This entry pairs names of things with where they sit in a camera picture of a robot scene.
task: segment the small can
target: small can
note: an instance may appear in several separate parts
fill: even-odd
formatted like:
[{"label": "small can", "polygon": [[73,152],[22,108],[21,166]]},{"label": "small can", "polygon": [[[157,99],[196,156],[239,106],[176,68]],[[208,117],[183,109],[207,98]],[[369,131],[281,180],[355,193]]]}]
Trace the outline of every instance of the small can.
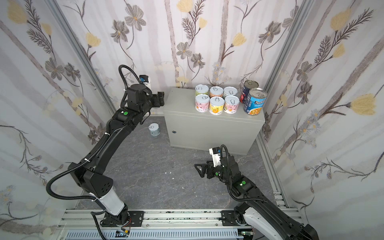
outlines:
[{"label": "small can", "polygon": [[199,84],[195,87],[195,96],[199,94],[208,95],[209,87],[207,85]]},{"label": "small can", "polygon": [[199,94],[195,97],[196,111],[205,113],[209,108],[209,97],[206,94]]},{"label": "small can", "polygon": [[157,123],[151,123],[148,129],[152,136],[157,136],[160,134],[160,128]]},{"label": "small can", "polygon": [[209,100],[209,112],[213,115],[220,115],[224,108],[224,99],[222,97],[213,97]]},{"label": "small can", "polygon": [[237,111],[239,107],[240,100],[238,97],[229,95],[225,98],[224,112],[232,114]]},{"label": "small can", "polygon": [[224,88],[224,93],[223,93],[223,98],[225,100],[226,96],[230,95],[236,95],[237,94],[237,89],[234,87],[226,87]]},{"label": "small can", "polygon": [[247,103],[244,105],[244,111],[249,115],[260,113],[268,93],[261,88],[252,88],[249,90]]},{"label": "small can", "polygon": [[243,91],[240,96],[240,102],[241,103],[246,103],[247,98],[248,98],[248,93],[251,88],[258,88],[259,84],[255,81],[247,80],[244,83]]},{"label": "small can", "polygon": [[224,90],[221,87],[213,86],[209,89],[209,97],[222,97]]}]

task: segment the pull-tab lid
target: pull-tab lid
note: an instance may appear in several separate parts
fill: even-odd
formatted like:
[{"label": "pull-tab lid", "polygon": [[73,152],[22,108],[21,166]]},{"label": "pull-tab lid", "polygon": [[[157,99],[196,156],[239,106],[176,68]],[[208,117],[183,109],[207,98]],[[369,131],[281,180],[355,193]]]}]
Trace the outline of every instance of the pull-tab lid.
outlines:
[{"label": "pull-tab lid", "polygon": [[236,96],[229,95],[225,97],[225,103],[230,105],[236,105],[240,103],[240,100]]},{"label": "pull-tab lid", "polygon": [[206,94],[199,94],[195,97],[196,102],[198,103],[207,103],[209,102],[209,97]]}]

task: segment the metal bracket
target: metal bracket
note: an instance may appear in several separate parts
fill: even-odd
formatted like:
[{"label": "metal bracket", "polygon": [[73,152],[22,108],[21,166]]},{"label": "metal bracket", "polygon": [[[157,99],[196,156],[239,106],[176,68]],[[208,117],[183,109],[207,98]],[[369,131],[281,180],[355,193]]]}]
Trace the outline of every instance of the metal bracket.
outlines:
[{"label": "metal bracket", "polygon": [[223,210],[221,211],[220,220],[223,223],[223,226],[239,226],[236,222],[235,211],[233,210]]},{"label": "metal bracket", "polygon": [[[131,227],[141,227],[144,218],[144,211],[128,211],[131,216]],[[102,227],[116,227],[116,224],[113,223],[113,220],[106,215],[106,217],[100,221]]]}]

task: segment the floral wallpaper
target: floral wallpaper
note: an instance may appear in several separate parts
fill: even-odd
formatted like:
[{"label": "floral wallpaper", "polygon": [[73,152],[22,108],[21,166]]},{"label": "floral wallpaper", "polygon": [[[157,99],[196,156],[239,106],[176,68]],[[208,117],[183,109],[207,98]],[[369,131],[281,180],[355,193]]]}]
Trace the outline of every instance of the floral wallpaper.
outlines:
[{"label": "floral wallpaper", "polygon": [[118,107],[120,64],[150,76],[152,90],[166,97],[172,87],[198,84],[241,88],[250,79],[263,87],[302,1],[57,2]]},{"label": "floral wallpaper", "polygon": [[382,1],[315,1],[264,108],[287,201],[321,239],[384,233],[383,13]]},{"label": "floral wallpaper", "polygon": [[[45,185],[92,149],[110,113],[44,2],[0,6],[0,235],[51,239],[76,201]],[[54,191],[81,194],[70,177]]]}]

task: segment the robotic arm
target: robotic arm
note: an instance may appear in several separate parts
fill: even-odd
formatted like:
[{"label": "robotic arm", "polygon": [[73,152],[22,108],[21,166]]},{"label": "robotic arm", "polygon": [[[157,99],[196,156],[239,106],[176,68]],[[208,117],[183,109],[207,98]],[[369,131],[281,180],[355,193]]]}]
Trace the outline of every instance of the robotic arm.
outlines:
[{"label": "robotic arm", "polygon": [[200,177],[217,177],[227,185],[231,198],[242,204],[234,208],[231,222],[239,225],[249,224],[258,229],[268,239],[274,240],[318,240],[316,230],[309,224],[305,227],[287,216],[275,204],[269,201],[260,189],[239,171],[235,158],[225,145],[209,150],[212,161],[195,164]]}]

